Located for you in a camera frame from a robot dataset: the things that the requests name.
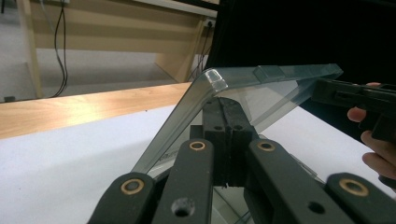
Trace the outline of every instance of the screw hole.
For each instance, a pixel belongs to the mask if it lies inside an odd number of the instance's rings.
[[[262,143],[260,146],[263,147],[263,148],[271,148],[271,147],[272,147],[272,146],[271,146],[270,144],[268,144],[268,143]]]
[[[339,184],[342,189],[356,196],[365,197],[369,194],[369,190],[356,180],[343,178]]]
[[[194,214],[195,203],[188,198],[179,198],[172,203],[171,209],[177,217],[190,217]]]
[[[233,126],[236,130],[241,131],[244,129],[244,127],[242,127],[241,125],[235,125]]]
[[[270,143],[268,143],[268,142],[266,142],[266,141],[260,141],[260,142],[257,144],[257,147],[258,147],[259,149],[264,150],[264,151],[267,151],[267,152],[271,152],[271,151],[274,151],[274,150],[275,150],[275,147],[274,147],[272,144],[270,144]]]
[[[192,142],[190,143],[190,148],[196,151],[205,149],[206,145],[203,142]]]
[[[309,203],[308,208],[316,214],[324,214],[325,212],[324,207],[320,203],[311,202]]]

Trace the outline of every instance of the human hand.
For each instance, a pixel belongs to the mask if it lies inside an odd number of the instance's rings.
[[[348,110],[347,117],[352,121],[361,122],[366,117],[366,111],[354,107]],[[371,131],[363,132],[361,141],[373,150],[363,155],[364,163],[380,175],[396,180],[396,146],[390,142],[374,139]]]

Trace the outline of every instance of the transparent glass sheet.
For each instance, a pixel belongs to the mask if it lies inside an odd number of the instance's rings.
[[[189,139],[190,125],[201,124],[199,113],[212,97],[237,100],[260,133],[310,97],[318,78],[333,79],[342,73],[334,63],[205,70],[191,83],[133,171],[156,175],[160,164],[171,166],[180,144]]]

